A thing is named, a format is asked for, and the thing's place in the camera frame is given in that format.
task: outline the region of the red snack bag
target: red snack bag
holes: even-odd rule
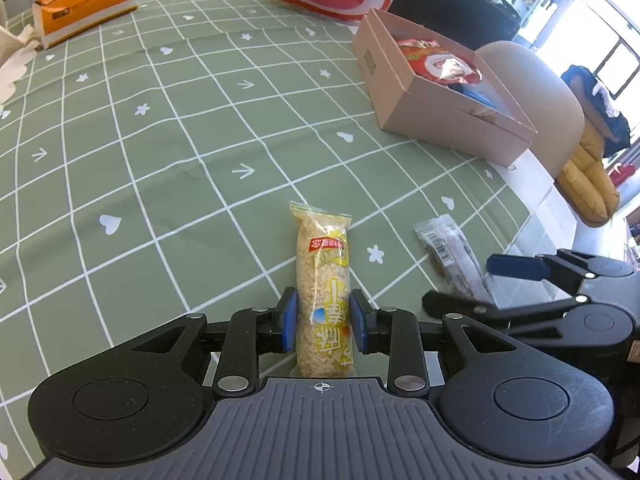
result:
[[[396,40],[404,57],[417,75],[439,83],[477,84],[482,75],[463,56],[452,54],[435,40]]]

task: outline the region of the ribbed gray plate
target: ribbed gray plate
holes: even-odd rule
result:
[[[595,457],[553,467],[494,462],[462,446],[426,402],[374,379],[269,379],[220,402],[199,434],[151,462],[91,468],[54,458],[36,480],[604,480]]]

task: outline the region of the red logo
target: red logo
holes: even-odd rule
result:
[[[317,251],[318,249],[344,249],[344,243],[337,238],[329,238],[328,236],[311,238],[309,252]]]

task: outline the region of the green tablecloth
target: green tablecloth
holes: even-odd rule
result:
[[[273,306],[295,284],[290,201],[353,215],[352,286],[421,317],[442,282],[414,222],[449,213],[483,262],[529,217],[484,160],[379,129],[347,27],[273,0],[139,1],[39,53],[0,114],[14,479],[42,458],[26,406],[47,375],[186,312]],[[263,369],[286,373],[279,359]],[[384,359],[356,368],[385,373]]]

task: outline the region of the beige chair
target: beige chair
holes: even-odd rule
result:
[[[536,127],[531,151],[555,178],[584,131],[584,113],[573,92],[536,54],[511,41],[476,51],[507,87]]]

